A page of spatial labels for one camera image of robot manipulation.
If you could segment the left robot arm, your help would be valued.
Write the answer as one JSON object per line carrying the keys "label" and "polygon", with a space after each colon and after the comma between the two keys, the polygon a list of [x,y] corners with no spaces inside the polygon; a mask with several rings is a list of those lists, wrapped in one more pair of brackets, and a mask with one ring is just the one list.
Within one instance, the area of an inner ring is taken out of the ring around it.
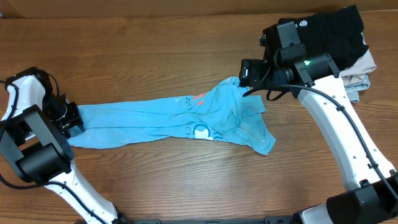
{"label": "left robot arm", "polygon": [[60,94],[56,79],[30,67],[3,81],[9,95],[1,118],[1,155],[24,186],[1,182],[12,189],[45,187],[66,201],[86,223],[130,223],[83,177],[68,143],[70,132],[83,131],[75,102]]}

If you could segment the light blue printed t-shirt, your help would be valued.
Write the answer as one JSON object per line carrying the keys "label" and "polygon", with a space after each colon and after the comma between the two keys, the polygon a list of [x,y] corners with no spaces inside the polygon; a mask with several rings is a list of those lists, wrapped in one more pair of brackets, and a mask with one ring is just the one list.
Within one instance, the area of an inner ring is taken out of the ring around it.
{"label": "light blue printed t-shirt", "polygon": [[249,146],[268,155],[275,144],[262,115],[261,96],[244,96],[237,77],[199,95],[78,107],[84,131],[71,146],[111,149],[169,137],[205,139]]}

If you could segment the beige folded garment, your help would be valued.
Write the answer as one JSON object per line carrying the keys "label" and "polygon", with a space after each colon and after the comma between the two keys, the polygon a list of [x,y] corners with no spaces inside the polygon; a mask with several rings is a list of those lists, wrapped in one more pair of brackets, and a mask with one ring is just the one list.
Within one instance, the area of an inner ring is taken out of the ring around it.
{"label": "beige folded garment", "polygon": [[342,70],[340,77],[343,80],[344,86],[356,85],[365,81],[365,75],[375,71],[375,69],[377,69],[377,65],[370,50],[367,50],[352,66]]}

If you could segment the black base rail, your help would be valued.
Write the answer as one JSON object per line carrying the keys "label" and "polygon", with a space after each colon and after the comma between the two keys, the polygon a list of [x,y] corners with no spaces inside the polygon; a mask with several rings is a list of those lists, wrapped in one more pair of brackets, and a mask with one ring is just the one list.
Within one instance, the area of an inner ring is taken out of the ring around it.
{"label": "black base rail", "polygon": [[214,220],[160,220],[135,219],[130,224],[327,224],[332,223],[329,218],[302,220],[299,215],[267,216],[264,218],[243,219],[214,219]]}

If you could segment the black folded garment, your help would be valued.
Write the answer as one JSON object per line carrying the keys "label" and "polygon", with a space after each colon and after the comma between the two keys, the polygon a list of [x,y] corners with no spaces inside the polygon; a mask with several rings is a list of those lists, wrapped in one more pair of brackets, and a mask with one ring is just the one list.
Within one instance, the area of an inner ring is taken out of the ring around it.
{"label": "black folded garment", "polygon": [[369,47],[364,43],[364,24],[357,6],[301,18],[281,18],[279,24],[293,22],[308,52],[328,52],[339,70],[351,67]]}

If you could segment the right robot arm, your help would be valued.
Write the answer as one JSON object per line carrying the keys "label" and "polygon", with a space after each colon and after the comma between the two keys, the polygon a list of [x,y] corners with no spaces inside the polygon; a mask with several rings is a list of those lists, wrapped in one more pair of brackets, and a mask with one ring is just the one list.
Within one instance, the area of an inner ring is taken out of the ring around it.
{"label": "right robot arm", "polygon": [[377,148],[352,107],[340,71],[326,51],[309,51],[293,22],[266,28],[262,59],[244,59],[239,79],[250,93],[291,93],[320,128],[345,192],[266,223],[381,223],[397,216],[397,170]]}

